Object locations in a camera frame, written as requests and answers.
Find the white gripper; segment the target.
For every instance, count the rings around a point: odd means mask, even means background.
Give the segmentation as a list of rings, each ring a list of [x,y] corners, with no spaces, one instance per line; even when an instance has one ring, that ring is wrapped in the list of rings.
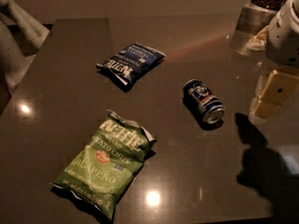
[[[299,67],[299,0],[288,0],[270,21],[265,53],[275,63]],[[299,76],[273,70],[260,95],[263,102],[283,105],[299,85]]]

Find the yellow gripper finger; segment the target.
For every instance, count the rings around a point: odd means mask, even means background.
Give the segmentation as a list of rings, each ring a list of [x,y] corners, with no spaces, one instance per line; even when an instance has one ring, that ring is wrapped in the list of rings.
[[[264,102],[254,98],[251,102],[251,114],[261,119],[269,119],[279,110],[279,105]]]

